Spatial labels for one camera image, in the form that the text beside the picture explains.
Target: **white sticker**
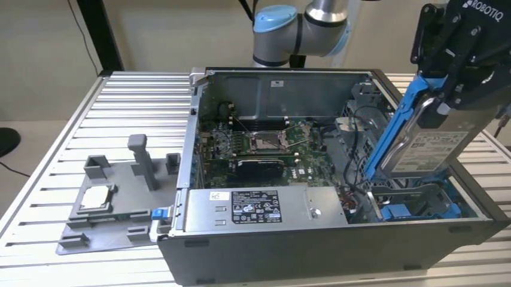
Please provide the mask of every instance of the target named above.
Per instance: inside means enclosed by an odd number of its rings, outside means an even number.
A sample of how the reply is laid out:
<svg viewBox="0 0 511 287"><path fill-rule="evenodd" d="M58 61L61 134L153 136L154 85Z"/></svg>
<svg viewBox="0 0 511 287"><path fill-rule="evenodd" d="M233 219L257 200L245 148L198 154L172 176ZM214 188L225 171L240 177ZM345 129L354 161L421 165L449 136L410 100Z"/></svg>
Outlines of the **white sticker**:
<svg viewBox="0 0 511 287"><path fill-rule="evenodd" d="M270 86L272 88L282 87L282 86L284 86L284 81L270 81L269 86Z"/></svg>
<svg viewBox="0 0 511 287"><path fill-rule="evenodd" d="M209 200L229 200L229 194L228 191L212 191L209 193Z"/></svg>
<svg viewBox="0 0 511 287"><path fill-rule="evenodd" d="M413 138L392 172L433 171L468 132L421 132Z"/></svg>

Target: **blue plastic latch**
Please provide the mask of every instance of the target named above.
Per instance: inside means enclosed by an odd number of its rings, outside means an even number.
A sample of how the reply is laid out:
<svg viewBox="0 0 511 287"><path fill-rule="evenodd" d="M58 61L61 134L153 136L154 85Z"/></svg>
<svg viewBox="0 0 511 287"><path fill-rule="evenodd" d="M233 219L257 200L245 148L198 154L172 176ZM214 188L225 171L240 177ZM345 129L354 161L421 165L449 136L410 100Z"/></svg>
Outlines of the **blue plastic latch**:
<svg viewBox="0 0 511 287"><path fill-rule="evenodd" d="M284 27L296 18L296 8L289 5L272 5L254 15L253 32L270 32Z"/></svg>
<svg viewBox="0 0 511 287"><path fill-rule="evenodd" d="M345 24L345 29L344 29L344 33L341 35L341 37L338 38L338 42L337 44L334 45L333 49L329 51L328 54L325 54L322 57L332 57L334 56L336 54L340 53L340 51L342 50L344 46L345 46L345 43L348 41L348 38L349 38L349 33L350 33L350 24L349 22L346 22Z"/></svg>
<svg viewBox="0 0 511 287"><path fill-rule="evenodd" d="M152 209L150 220L165 220L168 219L168 208Z"/></svg>
<svg viewBox="0 0 511 287"><path fill-rule="evenodd" d="M410 216L408 208L404 204L390 204L381 208L381 215L384 220L396 218L405 218Z"/></svg>
<svg viewBox="0 0 511 287"><path fill-rule="evenodd" d="M458 218L461 217L461 211L457 204L450 203L446 211L441 214L441 218Z"/></svg>

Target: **power supply label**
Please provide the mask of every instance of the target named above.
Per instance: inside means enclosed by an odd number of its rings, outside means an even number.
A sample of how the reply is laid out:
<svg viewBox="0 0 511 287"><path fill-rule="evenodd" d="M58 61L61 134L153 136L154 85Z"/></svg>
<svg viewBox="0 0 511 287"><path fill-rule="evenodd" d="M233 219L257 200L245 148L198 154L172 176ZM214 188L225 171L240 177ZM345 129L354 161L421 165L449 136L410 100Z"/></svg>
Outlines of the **power supply label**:
<svg viewBox="0 0 511 287"><path fill-rule="evenodd" d="M234 224L281 222L278 193L266 191L232 191L232 222Z"/></svg>
<svg viewBox="0 0 511 287"><path fill-rule="evenodd" d="M468 132L421 132L413 138L392 172L430 172Z"/></svg>

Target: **robotiq logo text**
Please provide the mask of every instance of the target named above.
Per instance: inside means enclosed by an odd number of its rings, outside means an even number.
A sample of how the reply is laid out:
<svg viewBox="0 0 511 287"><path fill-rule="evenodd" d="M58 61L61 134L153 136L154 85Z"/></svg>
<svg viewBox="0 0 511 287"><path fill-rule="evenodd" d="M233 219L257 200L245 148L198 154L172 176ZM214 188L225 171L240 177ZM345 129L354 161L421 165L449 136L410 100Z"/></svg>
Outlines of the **robotiq logo text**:
<svg viewBox="0 0 511 287"><path fill-rule="evenodd" d="M472 7L474 10L478 10L485 15L488 15L490 18L494 19L494 21L500 22L500 19L504 16L504 13L497 11L494 8L492 8L489 5L484 4L478 0L468 0L462 4L462 8Z"/></svg>

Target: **black pole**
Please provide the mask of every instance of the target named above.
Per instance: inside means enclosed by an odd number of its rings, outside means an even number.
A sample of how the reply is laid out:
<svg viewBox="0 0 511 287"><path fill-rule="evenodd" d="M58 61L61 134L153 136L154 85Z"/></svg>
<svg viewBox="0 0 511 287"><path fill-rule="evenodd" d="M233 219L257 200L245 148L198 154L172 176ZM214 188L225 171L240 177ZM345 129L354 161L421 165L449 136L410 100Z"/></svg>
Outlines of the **black pole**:
<svg viewBox="0 0 511 287"><path fill-rule="evenodd" d="M75 0L104 71L122 71L117 45L102 0Z"/></svg>

